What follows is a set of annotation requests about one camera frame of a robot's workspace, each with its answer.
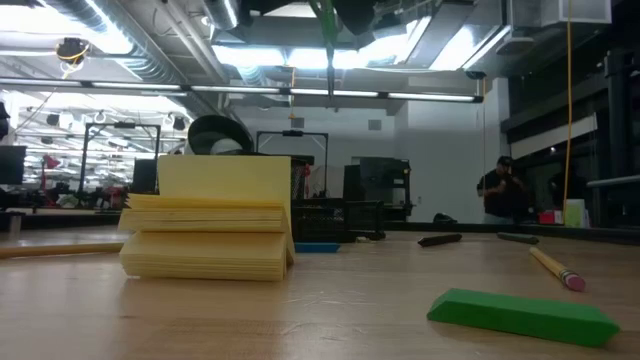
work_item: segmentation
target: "orange cord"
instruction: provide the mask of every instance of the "orange cord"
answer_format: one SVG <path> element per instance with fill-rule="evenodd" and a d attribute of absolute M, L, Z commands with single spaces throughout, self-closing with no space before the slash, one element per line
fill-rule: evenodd
<path fill-rule="evenodd" d="M 567 139 L 567 156 L 564 165 L 564 197 L 562 201 L 562 224 L 567 223 L 567 196 L 569 194 L 569 164 L 571 162 L 571 125 L 573 123 L 573 39 L 571 34 L 572 0 L 569 0 L 569 13 L 567 14 L 567 94 L 569 107 L 569 137 Z"/>

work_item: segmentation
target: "wall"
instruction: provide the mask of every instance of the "wall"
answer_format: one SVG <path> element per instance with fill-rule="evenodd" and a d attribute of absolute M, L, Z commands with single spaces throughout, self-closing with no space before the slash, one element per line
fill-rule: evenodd
<path fill-rule="evenodd" d="M 495 168 L 500 155 L 510 153 L 500 121 L 509 117 L 508 85 L 496 79 L 485 104 L 407 102 L 395 117 L 384 110 L 300 108 L 304 131 L 328 132 L 330 195 L 342 196 L 344 165 L 352 157 L 381 156 L 408 159 L 411 164 L 411 198 L 416 207 L 410 221 L 431 222 L 444 212 L 461 223 L 479 223 L 482 199 L 476 184 Z M 236 113 L 252 135 L 258 130 L 291 128 L 289 109 L 262 111 L 238 107 Z M 369 131 L 368 120 L 381 119 L 382 131 Z M 260 151 L 270 154 L 313 155 L 322 165 L 324 150 L 310 138 L 261 138 Z M 314 183 L 322 184 L 321 172 Z"/>
<path fill-rule="evenodd" d="M 271 108 L 267 111 L 256 107 L 237 107 L 236 114 L 245 123 L 254 140 L 256 132 L 282 131 L 291 129 L 287 108 Z M 351 164 L 352 157 L 380 156 L 394 157 L 393 117 L 379 109 L 295 108 L 296 117 L 305 118 L 305 132 L 329 134 L 329 168 L 327 184 L 329 195 L 342 197 L 344 166 Z M 381 131 L 369 131 L 368 121 L 382 120 Z M 322 189 L 324 184 L 324 149 L 310 137 L 285 138 L 275 135 L 260 138 L 260 152 L 267 154 L 312 155 L 315 163 L 311 184 Z M 324 146 L 324 138 L 315 139 Z"/>
<path fill-rule="evenodd" d="M 410 160 L 412 222 L 438 212 L 461 223 L 479 223 L 476 184 L 509 148 L 500 132 L 508 117 L 506 80 L 498 79 L 484 104 L 409 102 L 395 118 L 395 156 Z"/>

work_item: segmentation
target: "computer monitor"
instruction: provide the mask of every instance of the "computer monitor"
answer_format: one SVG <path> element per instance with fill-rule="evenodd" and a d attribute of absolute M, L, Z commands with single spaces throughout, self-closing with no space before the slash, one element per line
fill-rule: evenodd
<path fill-rule="evenodd" d="M 156 191 L 158 162 L 154 159 L 138 159 L 133 167 L 134 194 L 152 194 Z"/>
<path fill-rule="evenodd" d="M 26 146 L 0 146 L 0 184 L 22 185 Z"/>

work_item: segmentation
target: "person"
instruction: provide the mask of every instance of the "person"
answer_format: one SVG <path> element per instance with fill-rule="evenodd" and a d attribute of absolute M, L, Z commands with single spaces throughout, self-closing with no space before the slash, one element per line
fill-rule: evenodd
<path fill-rule="evenodd" d="M 484 198 L 484 223 L 494 225 L 513 224 L 514 203 L 518 194 L 525 191 L 521 180 L 512 176 L 513 159 L 501 156 L 495 170 L 488 172 L 478 182 L 478 196 Z"/>

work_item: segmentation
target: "workbench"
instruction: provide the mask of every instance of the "workbench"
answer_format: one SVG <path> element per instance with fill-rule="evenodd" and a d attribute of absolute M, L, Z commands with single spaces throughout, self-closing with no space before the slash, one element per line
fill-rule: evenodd
<path fill-rule="evenodd" d="M 116 254 L 0 261 L 0 359 L 640 359 L 640 247 L 541 238 L 580 273 L 571 292 L 493 234 L 420 248 L 388 233 L 300 254 L 283 282 L 127 278 Z M 125 241 L 113 227 L 23 231 L 0 246 Z M 452 287 L 595 305 L 604 349 L 427 321 Z"/>

